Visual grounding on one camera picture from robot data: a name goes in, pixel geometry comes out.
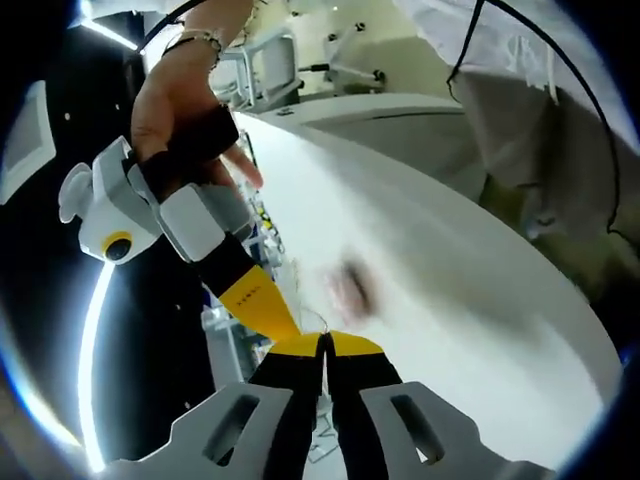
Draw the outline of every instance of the wire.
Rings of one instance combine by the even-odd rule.
[[[142,43],[138,46],[136,50],[137,54],[140,54],[144,48],[149,45],[151,40],[153,40],[165,27],[175,23],[178,18],[187,13],[189,10],[196,8],[201,3],[204,3],[206,0],[189,0],[188,2],[180,5],[173,12],[169,13],[162,20],[160,20],[150,31],[147,33],[142,40]]]
[[[602,110],[602,107],[600,106],[600,103],[598,102],[598,99],[593,93],[593,90],[591,90],[591,87],[589,86],[585,78],[580,73],[580,70],[578,70],[578,68],[571,61],[571,59],[568,57],[565,51],[560,47],[560,45],[558,45],[556,41],[549,36],[549,34],[547,34],[544,30],[542,30],[542,28],[540,28],[529,18],[525,17],[518,10],[506,4],[502,0],[477,0],[475,8],[473,10],[472,17],[471,17],[471,22],[469,23],[469,29],[467,30],[467,36],[465,38],[462,51],[460,52],[458,61],[456,62],[455,66],[453,67],[453,70],[451,71],[451,75],[449,75],[449,78],[447,79],[449,92],[451,93],[451,81],[454,79],[454,77],[458,74],[460,70],[460,66],[462,65],[464,56],[466,55],[467,50],[469,48],[469,42],[471,41],[471,36],[473,35],[473,32],[477,26],[478,18],[480,16],[480,12],[485,2],[490,3],[496,8],[499,8],[503,12],[511,15],[513,18],[518,20],[520,23],[522,23],[531,31],[533,31],[536,35],[538,35],[542,40],[544,40],[553,49],[553,51],[560,57],[560,59],[564,62],[567,68],[571,71],[571,73],[573,73],[573,75],[578,80],[578,83],[580,83],[580,86],[584,89],[585,93],[589,97],[589,100],[591,100],[591,103],[593,103],[593,106],[596,110],[596,113],[598,115],[600,122],[602,123],[602,126],[604,128],[604,131],[607,137],[607,143],[609,144],[608,145],[609,150],[611,151],[611,160],[612,160],[612,167],[613,167],[613,209],[607,220],[607,227],[606,227],[607,233],[608,234],[614,233],[619,235],[635,248],[634,243],[631,242],[626,235],[624,235],[620,231],[613,228],[613,224],[618,218],[618,210],[620,208],[620,160],[618,158],[618,150],[616,148],[615,136],[613,134],[613,131],[611,130],[611,126],[607,121],[607,118],[604,114],[604,111]]]

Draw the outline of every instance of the chair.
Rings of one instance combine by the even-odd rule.
[[[228,48],[209,79],[218,98],[236,110],[264,112],[297,103],[303,86],[293,32],[268,32],[249,43]]]

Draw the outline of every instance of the wrist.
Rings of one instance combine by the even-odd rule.
[[[192,40],[167,52],[154,72],[159,70],[158,73],[167,77],[197,76],[208,81],[218,55],[219,52],[206,42]]]

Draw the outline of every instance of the yellow ring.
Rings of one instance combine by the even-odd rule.
[[[133,244],[131,234],[129,232],[114,232],[102,242],[102,256],[107,253],[109,247],[118,240],[129,240]]]

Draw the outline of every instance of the hand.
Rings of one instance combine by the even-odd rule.
[[[147,77],[131,118],[133,148],[143,162],[166,151],[174,131],[220,104],[208,84],[213,53],[204,42],[185,44],[169,52]],[[256,188],[262,186],[260,172],[240,147],[234,145],[223,156]],[[236,189],[220,158],[211,159],[207,168],[212,183]]]

